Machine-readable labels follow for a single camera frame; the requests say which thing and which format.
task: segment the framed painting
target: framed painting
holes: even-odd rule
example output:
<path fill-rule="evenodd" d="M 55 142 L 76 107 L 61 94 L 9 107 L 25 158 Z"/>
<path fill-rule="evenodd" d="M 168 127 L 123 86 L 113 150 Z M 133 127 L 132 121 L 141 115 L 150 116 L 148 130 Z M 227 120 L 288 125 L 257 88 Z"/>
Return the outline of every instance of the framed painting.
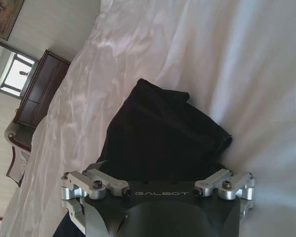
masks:
<path fill-rule="evenodd" d="M 0 0 L 0 38 L 8 40 L 24 0 Z"/>

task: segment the wrinkled white sheet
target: wrinkled white sheet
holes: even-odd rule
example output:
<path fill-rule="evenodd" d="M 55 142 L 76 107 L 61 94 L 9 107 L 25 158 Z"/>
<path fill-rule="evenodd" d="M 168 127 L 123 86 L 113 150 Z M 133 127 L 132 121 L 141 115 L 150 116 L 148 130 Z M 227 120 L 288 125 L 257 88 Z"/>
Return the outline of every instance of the wrinkled white sheet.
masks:
<path fill-rule="evenodd" d="M 0 236 L 51 236 L 60 177 L 100 155 L 139 78 L 187 91 L 233 135 L 222 158 L 257 178 L 243 237 L 296 237 L 296 0 L 105 1 L 36 130 Z"/>

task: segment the wooden furniture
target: wooden furniture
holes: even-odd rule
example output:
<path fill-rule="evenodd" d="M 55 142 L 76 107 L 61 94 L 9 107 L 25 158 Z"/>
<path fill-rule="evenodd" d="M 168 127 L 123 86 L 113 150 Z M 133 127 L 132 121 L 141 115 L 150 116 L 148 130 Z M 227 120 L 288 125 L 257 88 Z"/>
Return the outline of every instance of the wooden furniture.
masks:
<path fill-rule="evenodd" d="M 69 64 L 65 59 L 45 51 L 13 122 L 37 127 L 47 115 L 49 104 L 64 79 Z"/>

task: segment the black fabric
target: black fabric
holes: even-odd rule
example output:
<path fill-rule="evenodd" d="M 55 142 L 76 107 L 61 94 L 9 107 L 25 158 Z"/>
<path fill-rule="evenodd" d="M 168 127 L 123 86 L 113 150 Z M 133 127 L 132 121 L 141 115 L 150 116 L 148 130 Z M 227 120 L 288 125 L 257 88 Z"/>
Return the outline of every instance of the black fabric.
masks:
<path fill-rule="evenodd" d="M 100 170 L 123 180 L 196 181 L 223 168 L 216 161 L 231 136 L 188 99 L 140 79 L 108 127 Z M 72 225 L 66 215 L 54 236 L 70 236 Z"/>

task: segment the silver metal bracket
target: silver metal bracket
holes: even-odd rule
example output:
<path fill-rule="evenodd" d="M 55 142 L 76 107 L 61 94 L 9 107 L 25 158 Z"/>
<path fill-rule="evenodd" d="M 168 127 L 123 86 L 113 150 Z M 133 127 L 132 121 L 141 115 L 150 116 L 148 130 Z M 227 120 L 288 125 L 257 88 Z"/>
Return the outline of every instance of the silver metal bracket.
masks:
<path fill-rule="evenodd" d="M 198 196 L 209 197 L 213 194 L 213 190 L 218 188 L 222 181 L 228 180 L 230 177 L 231 173 L 229 170 L 221 169 L 204 180 L 196 181 L 194 188 L 199 192 Z"/>
<path fill-rule="evenodd" d="M 253 208 L 255 179 L 252 173 L 233 175 L 226 169 L 221 169 L 207 179 L 199 180 L 194 185 L 198 197 L 209 197 L 214 189 L 218 189 L 218 196 L 225 200 L 234 200 L 240 197 L 240 220 Z"/>
<path fill-rule="evenodd" d="M 90 199 L 103 199 L 107 190 L 116 197 L 130 195 L 130 186 L 125 180 L 115 179 L 97 169 L 67 172 L 62 180 L 62 206 L 70 213 L 71 221 L 85 234 L 85 217 L 80 202 L 89 195 Z"/>

